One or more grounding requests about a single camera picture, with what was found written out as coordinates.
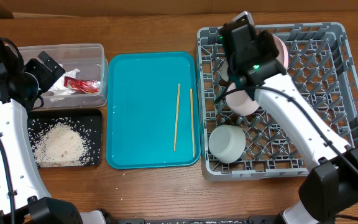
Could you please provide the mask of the wooden chopstick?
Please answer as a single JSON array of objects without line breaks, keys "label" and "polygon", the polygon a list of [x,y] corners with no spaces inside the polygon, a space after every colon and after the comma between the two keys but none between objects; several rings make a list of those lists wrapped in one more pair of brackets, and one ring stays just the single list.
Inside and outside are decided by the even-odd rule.
[{"label": "wooden chopstick", "polygon": [[175,135],[174,135],[174,152],[177,148],[177,134],[178,134],[178,115],[180,109],[180,92],[181,92],[181,84],[178,84],[177,88],[177,105],[176,105],[176,114],[175,114]]},{"label": "wooden chopstick", "polygon": [[192,155],[195,158],[195,129],[194,129],[194,107],[193,107],[193,89],[190,88],[190,111],[191,111],[191,141]]}]

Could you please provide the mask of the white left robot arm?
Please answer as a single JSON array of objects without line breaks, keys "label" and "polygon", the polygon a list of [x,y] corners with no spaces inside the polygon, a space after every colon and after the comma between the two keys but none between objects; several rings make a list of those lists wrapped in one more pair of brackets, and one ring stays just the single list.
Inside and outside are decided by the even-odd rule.
[{"label": "white left robot arm", "polygon": [[46,189],[30,146],[28,111],[65,73],[46,52],[25,63],[0,37],[0,223],[114,223],[104,209],[79,212]]}]

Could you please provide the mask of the grey small bowl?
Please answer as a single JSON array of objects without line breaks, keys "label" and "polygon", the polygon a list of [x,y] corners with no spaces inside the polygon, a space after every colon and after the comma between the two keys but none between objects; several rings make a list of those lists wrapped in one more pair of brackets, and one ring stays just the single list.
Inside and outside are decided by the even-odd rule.
[{"label": "grey small bowl", "polygon": [[213,130],[208,140],[210,153],[225,164],[237,161],[245,147],[246,136],[238,126],[220,125]]}]

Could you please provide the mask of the white napkin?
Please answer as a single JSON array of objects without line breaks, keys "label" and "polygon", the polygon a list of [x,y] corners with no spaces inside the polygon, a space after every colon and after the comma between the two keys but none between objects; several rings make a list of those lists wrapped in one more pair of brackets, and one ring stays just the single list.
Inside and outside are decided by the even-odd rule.
[{"label": "white napkin", "polygon": [[76,91],[72,90],[71,88],[67,88],[64,86],[65,78],[76,78],[76,74],[79,73],[79,69],[74,69],[72,71],[64,73],[49,89],[49,92],[52,92],[54,96],[60,96],[60,95],[72,95]]}]

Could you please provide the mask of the pink bowl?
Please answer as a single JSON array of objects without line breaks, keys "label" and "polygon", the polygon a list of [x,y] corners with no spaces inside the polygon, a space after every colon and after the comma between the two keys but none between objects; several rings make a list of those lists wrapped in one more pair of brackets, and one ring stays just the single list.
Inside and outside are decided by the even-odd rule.
[{"label": "pink bowl", "polygon": [[225,100],[228,107],[241,116],[250,115],[256,112],[260,107],[244,90],[226,95]]}]

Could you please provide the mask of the red snack wrapper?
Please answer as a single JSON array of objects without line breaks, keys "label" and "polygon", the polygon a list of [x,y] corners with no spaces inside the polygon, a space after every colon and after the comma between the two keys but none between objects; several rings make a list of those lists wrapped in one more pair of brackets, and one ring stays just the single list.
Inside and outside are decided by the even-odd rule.
[{"label": "red snack wrapper", "polygon": [[64,86],[81,93],[93,94],[99,91],[100,81],[80,80],[80,79],[66,77]]}]

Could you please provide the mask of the pink plate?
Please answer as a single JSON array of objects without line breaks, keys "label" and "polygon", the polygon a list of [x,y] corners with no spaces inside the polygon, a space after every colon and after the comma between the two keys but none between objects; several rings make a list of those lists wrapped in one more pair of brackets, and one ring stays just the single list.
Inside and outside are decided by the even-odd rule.
[{"label": "pink plate", "polygon": [[288,56],[288,49],[285,45],[285,43],[278,38],[277,36],[273,36],[275,46],[278,49],[278,56],[276,59],[283,65],[285,70],[288,70],[288,64],[289,64],[289,56]]}]

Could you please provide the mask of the white paper cup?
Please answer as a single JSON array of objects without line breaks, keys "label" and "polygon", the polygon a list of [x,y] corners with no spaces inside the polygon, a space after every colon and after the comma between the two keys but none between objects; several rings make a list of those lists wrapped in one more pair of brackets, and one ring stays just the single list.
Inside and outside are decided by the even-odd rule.
[{"label": "white paper cup", "polygon": [[228,62],[225,60],[219,68],[220,76],[225,82],[229,81],[228,66]]}]

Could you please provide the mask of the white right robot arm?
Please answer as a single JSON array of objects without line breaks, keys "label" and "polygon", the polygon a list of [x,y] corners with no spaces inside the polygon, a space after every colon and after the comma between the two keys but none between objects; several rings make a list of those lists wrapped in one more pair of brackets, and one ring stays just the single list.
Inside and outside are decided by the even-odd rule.
[{"label": "white right robot arm", "polygon": [[219,29],[229,79],[271,114],[298,149],[308,169],[299,201],[275,223],[329,223],[358,203],[358,146],[333,131],[305,101],[279,62],[273,36],[257,32],[242,12]]}]

